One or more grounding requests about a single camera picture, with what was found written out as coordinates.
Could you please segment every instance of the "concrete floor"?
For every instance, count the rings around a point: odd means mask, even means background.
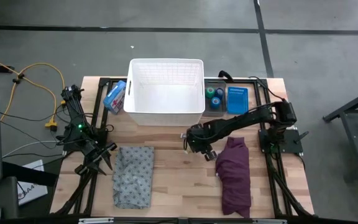
[[[260,6],[266,29],[358,30],[356,0],[260,0]],[[251,0],[0,0],[0,23],[257,29]],[[358,95],[358,35],[268,35],[267,42],[274,75],[285,79],[295,107],[298,129],[310,131],[303,147],[316,214],[358,221],[358,182],[345,184],[342,179],[358,161],[341,122],[325,124],[321,119]],[[35,62],[52,63],[67,84],[81,85],[85,75],[125,75],[130,59],[144,57],[199,58],[211,77],[220,70],[234,77],[266,77],[259,34],[0,31],[1,62],[17,69]],[[61,81],[53,70],[34,68],[27,76],[60,95]],[[9,100],[12,78],[0,74],[2,109]],[[52,113],[51,101],[48,93],[24,82],[9,113],[41,118]],[[43,122],[5,121],[39,139],[52,139]],[[3,153],[28,142],[34,140],[2,125]],[[22,152],[60,151],[34,146]],[[22,156],[7,161],[21,165],[36,159]],[[47,170],[58,172],[59,167],[51,165]],[[46,206],[49,200],[50,196],[25,205],[22,214],[35,214],[33,208]]]

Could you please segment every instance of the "wooden table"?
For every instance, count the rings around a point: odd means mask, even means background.
[[[98,90],[100,77],[84,77],[81,104],[86,113],[92,113],[94,101]],[[285,85],[282,78],[269,78],[269,88],[278,96],[287,98]],[[252,85],[236,84],[235,86],[249,89],[249,108],[256,106],[254,88]],[[270,95],[271,101],[279,99]],[[101,122],[103,104],[99,110],[98,121]],[[202,118],[201,123],[213,118]],[[152,184],[152,206],[148,209],[131,210],[120,209],[114,206],[112,200],[112,174],[104,162],[101,168],[107,175],[98,175],[92,216],[109,217],[203,217],[222,218],[240,217],[238,214],[224,216],[221,211],[221,183],[215,176],[215,162],[207,162],[200,153],[185,154],[183,140],[180,133],[185,133],[188,127],[151,127],[138,126],[123,110],[118,115],[108,115],[107,124],[114,125],[114,131],[108,138],[118,146],[153,146],[155,148],[155,164]],[[249,126],[234,131],[232,137],[245,137],[245,143],[249,148],[250,180],[252,206],[250,214],[252,218],[273,217],[272,198],[270,195],[269,179],[265,157],[259,148],[257,131],[259,125]],[[223,150],[227,138],[212,144],[214,150],[219,153]],[[112,153],[111,163],[114,170],[116,152]],[[309,195],[308,183],[303,170],[303,165],[298,157],[293,154],[283,154],[283,165],[287,184],[298,201],[307,211],[313,213],[313,206]],[[82,164],[83,155],[80,152],[73,153],[63,161],[60,171],[51,212],[57,211],[68,200],[78,185],[80,176],[74,173],[74,169]],[[83,197],[83,208],[86,205],[86,194]],[[280,208],[283,212],[282,193],[278,190]]]

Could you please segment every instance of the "folded purple shirt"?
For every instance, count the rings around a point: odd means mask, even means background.
[[[237,212],[249,218],[251,207],[249,152],[244,138],[228,137],[216,159],[216,173],[222,181],[223,215]]]

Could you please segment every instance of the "gray cloth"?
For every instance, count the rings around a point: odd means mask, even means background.
[[[153,147],[120,147],[113,175],[113,200],[118,208],[151,206]]]

